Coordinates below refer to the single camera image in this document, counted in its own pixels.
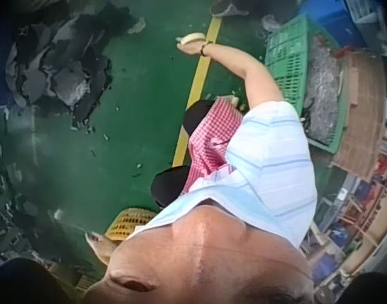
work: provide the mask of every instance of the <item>wrist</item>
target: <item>wrist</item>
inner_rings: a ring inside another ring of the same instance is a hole
[[[212,41],[206,41],[205,43],[203,43],[200,49],[200,55],[204,57],[209,56],[209,49],[211,48],[212,44]]]

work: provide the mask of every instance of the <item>shirt sleeve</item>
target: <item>shirt sleeve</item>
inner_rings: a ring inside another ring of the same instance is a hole
[[[282,101],[252,109],[231,139],[226,159],[300,245],[314,216],[317,191],[295,109]]]

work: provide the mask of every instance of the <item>green plastic crate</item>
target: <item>green plastic crate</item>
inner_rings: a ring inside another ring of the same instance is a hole
[[[281,88],[285,101],[291,103],[299,115],[306,96],[308,49],[315,34],[321,34],[326,38],[331,49],[340,48],[323,26],[309,20],[306,15],[292,19],[268,38],[265,66]],[[348,108],[348,66],[345,59],[342,59],[340,64],[343,71],[343,87],[339,96],[338,120],[331,143],[327,146],[308,138],[312,146],[332,154],[339,148]]]
[[[299,113],[306,91],[308,20],[298,16],[268,38],[265,66],[281,88],[284,99]]]

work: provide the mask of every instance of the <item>eye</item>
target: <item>eye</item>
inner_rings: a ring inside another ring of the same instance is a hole
[[[117,285],[122,288],[127,288],[132,291],[137,291],[138,293],[147,293],[149,291],[152,291],[155,289],[155,285],[149,284],[147,282],[141,282],[137,281],[135,279],[117,279],[115,277],[112,277],[111,280]]]
[[[123,287],[131,289],[133,291],[138,291],[139,293],[147,293],[148,291],[153,290],[155,287],[149,284],[144,284],[134,280],[127,281],[123,284]]]

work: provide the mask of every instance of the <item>bracelet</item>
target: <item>bracelet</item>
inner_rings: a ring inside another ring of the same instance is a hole
[[[200,55],[202,55],[203,57],[206,57],[206,55],[204,54],[203,50],[204,50],[205,47],[208,46],[210,43],[213,43],[213,42],[207,40],[207,41],[206,41],[205,43],[203,43],[203,45],[201,46],[201,49],[200,49]]]

